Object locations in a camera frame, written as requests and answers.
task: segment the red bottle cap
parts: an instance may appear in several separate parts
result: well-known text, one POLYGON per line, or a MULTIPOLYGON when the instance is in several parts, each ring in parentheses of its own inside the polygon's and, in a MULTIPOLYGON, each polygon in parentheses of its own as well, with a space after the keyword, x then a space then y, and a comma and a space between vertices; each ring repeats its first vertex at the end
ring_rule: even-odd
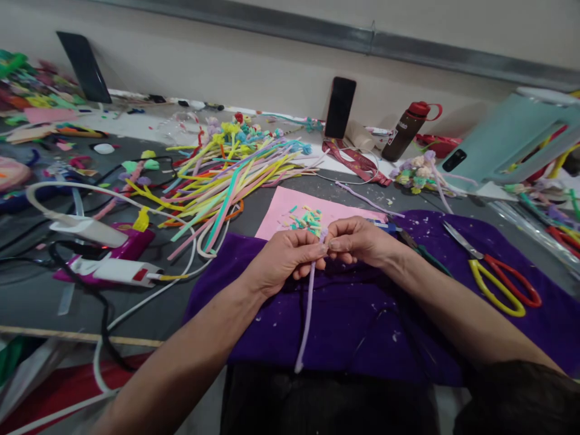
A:
POLYGON ((429 112, 431 111, 430 106, 437 106, 437 108, 439 109, 439 113, 436 117, 434 117, 433 119, 430 119, 430 120, 426 120, 426 121, 434 121, 437 118, 439 118, 441 116, 441 113, 443 112, 443 107, 441 107, 441 105, 439 105, 439 104, 436 104, 436 103, 427 104, 424 101, 414 101, 411 103, 411 105, 409 106, 409 108, 407 110, 409 112, 411 112, 412 114, 415 114, 417 116, 426 117, 429 114, 429 112))
POLYGON ((424 101, 415 101, 411 103, 408 110, 419 116, 427 116, 431 108, 424 101))

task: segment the purple felt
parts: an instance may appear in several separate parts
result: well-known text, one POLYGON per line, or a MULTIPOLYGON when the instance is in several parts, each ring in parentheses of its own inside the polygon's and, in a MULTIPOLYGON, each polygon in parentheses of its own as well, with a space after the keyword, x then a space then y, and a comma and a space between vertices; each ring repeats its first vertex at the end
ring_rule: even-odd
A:
MULTIPOLYGON (((488 301, 471 274, 467 251, 443 229, 443 214, 412 210, 406 215, 398 222, 415 240, 425 245, 458 281, 488 301)), ((543 306, 526 306, 525 317, 506 318, 565 372, 576 374, 580 367, 580 304, 534 267, 492 225, 461 216, 444 218, 474 248, 507 263, 531 282, 543 306)), ((191 319, 237 278, 264 244, 261 239, 228 234, 217 258, 192 291, 184 320, 191 319)), ((513 281, 525 292, 517 280, 513 281)), ((508 304, 494 286, 488 283, 488 287, 508 304)), ((233 349, 230 362, 291 368, 300 347, 307 289, 308 279, 288 280, 282 292, 262 306, 233 349)), ((329 262, 327 270, 317 271, 314 281, 304 367, 460 386, 466 364, 425 314, 379 270, 360 263, 346 266, 329 262)))

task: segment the metal rail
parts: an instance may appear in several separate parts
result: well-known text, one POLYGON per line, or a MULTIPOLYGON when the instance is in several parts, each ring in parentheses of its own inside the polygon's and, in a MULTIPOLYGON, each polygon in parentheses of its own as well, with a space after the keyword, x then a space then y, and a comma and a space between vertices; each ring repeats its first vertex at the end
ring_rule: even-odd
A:
POLYGON ((89 1, 187 18, 520 85, 562 92, 580 89, 580 71, 230 0, 89 1))

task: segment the left hand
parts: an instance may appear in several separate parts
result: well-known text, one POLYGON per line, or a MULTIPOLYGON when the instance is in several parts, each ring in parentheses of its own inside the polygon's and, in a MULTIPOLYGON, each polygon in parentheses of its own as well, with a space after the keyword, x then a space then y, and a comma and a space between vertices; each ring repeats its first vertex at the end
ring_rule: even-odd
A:
POLYGON ((270 297, 280 291, 290 275, 298 280, 310 273, 311 262, 324 269, 328 245, 306 230, 279 231, 252 260, 240 278, 270 297))

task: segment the smartphone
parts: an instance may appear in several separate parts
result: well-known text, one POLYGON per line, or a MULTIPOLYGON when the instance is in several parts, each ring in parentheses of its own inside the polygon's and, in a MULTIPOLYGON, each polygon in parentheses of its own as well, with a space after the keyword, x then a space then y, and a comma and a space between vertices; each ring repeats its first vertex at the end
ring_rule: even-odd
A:
POLYGON ((98 68, 89 41, 82 35, 58 31, 60 43, 71 61, 74 74, 87 100, 96 103, 112 103, 105 80, 98 68))
POLYGON ((350 107, 355 96, 356 82, 335 77, 332 81, 330 92, 330 102, 328 104, 328 115, 326 117, 326 127, 324 135, 329 138, 342 139, 346 131, 346 124, 349 122, 350 107))

